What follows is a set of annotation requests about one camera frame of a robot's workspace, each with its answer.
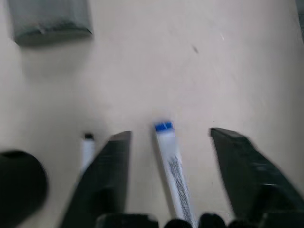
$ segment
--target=blue cap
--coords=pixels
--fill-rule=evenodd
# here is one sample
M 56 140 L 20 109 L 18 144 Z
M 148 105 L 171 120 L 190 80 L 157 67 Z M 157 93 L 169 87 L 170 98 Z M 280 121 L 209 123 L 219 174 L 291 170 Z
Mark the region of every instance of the blue cap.
M 155 130 L 156 130 L 156 132 L 174 130 L 173 122 L 171 122 L 171 121 L 159 122 L 155 125 Z

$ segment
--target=white table surface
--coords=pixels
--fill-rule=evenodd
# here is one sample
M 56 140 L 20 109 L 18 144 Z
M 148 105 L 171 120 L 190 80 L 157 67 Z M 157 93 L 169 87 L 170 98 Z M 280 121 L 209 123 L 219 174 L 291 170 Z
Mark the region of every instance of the white table surface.
M 208 128 L 250 136 L 304 191 L 303 45 L 290 0 L 91 0 L 94 39 L 39 50 L 0 13 L 0 145 L 35 155 L 50 178 L 23 228 L 56 228 L 80 168 L 80 136 L 100 148 L 133 130 L 128 212 L 169 220 L 151 124 L 175 122 L 196 215 L 233 216 Z

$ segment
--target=black cylinder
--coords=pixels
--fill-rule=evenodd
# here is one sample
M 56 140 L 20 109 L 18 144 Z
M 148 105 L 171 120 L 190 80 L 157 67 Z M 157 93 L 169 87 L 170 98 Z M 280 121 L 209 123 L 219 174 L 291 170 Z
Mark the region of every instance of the black cylinder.
M 11 228 L 46 199 L 47 176 L 40 162 L 22 151 L 0 153 L 0 227 Z

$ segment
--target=black round object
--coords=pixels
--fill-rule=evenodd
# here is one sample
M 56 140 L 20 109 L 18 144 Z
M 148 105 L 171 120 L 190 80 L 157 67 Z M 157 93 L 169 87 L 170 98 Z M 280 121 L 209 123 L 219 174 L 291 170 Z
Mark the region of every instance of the black round object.
M 22 151 L 0 153 L 0 227 L 16 227 L 46 199 L 47 176 L 40 162 Z

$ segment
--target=gray object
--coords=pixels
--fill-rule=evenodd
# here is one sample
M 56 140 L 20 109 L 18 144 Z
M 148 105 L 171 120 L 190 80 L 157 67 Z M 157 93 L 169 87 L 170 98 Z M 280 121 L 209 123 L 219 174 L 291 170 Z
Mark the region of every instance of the gray object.
M 92 34 L 86 0 L 8 0 L 13 38 L 21 46 L 44 45 Z

